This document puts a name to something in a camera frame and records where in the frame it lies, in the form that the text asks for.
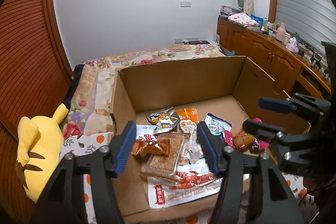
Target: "pikachu plush toy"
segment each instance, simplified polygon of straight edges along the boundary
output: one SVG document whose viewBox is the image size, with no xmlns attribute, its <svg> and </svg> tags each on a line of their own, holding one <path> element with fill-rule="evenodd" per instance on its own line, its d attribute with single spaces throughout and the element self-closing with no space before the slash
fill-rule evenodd
<svg viewBox="0 0 336 224">
<path fill-rule="evenodd" d="M 34 202 L 37 202 L 58 164 L 59 149 L 64 143 L 58 125 L 67 113 L 66 106 L 61 104 L 52 118 L 22 117 L 19 122 L 16 173 L 27 196 Z"/>
</svg>

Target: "window blind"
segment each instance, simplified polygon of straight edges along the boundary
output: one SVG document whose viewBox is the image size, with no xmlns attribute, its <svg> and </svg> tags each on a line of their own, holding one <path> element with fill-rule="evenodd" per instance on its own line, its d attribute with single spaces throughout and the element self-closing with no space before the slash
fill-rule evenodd
<svg viewBox="0 0 336 224">
<path fill-rule="evenodd" d="M 325 52 L 321 41 L 336 42 L 336 9 L 331 0 L 278 0 L 276 22 Z"/>
</svg>

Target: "plush toy ear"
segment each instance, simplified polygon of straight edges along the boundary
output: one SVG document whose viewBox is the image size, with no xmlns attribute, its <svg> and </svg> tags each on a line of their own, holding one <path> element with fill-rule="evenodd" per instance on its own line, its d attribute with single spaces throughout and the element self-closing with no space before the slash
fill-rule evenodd
<svg viewBox="0 0 336 224">
<path fill-rule="evenodd" d="M 25 166 L 29 161 L 28 149 L 39 133 L 36 123 L 28 117 L 22 117 L 17 127 L 19 144 L 17 148 L 17 162 Z"/>
<path fill-rule="evenodd" d="M 52 119 L 55 120 L 58 124 L 60 124 L 65 116 L 68 114 L 69 110 L 66 108 L 64 104 L 61 104 L 55 111 Z"/>
</svg>

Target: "cardboard box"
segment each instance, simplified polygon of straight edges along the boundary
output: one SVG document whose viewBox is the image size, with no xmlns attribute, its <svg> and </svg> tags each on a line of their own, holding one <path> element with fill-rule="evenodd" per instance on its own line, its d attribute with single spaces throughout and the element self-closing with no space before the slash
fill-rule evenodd
<svg viewBox="0 0 336 224">
<path fill-rule="evenodd" d="M 208 112 L 232 124 L 237 133 L 242 123 L 259 117 L 262 121 L 303 133 L 308 123 L 294 115 L 262 111 L 263 97 L 285 99 L 277 94 L 274 80 L 246 57 L 215 57 L 175 60 L 128 67 L 115 76 L 111 116 L 116 134 L 131 120 L 149 124 L 146 115 L 153 110 L 174 106 L 194 107 L 199 120 Z M 150 209 L 147 183 L 140 177 L 141 163 L 130 156 L 125 172 L 113 180 L 120 211 L 126 221 L 149 222 L 185 217 L 214 207 L 217 195 L 162 209 Z"/>
</svg>

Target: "floral blanket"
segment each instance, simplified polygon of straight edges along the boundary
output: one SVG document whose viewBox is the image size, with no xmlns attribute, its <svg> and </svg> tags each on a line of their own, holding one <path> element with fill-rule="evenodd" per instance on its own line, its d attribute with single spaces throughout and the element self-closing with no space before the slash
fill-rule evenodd
<svg viewBox="0 0 336 224">
<path fill-rule="evenodd" d="M 218 45 L 182 45 L 85 62 L 79 84 L 71 100 L 68 117 L 63 122 L 64 138 L 113 131 L 109 111 L 117 70 L 165 60 L 218 56 L 224 56 Z"/>
</svg>

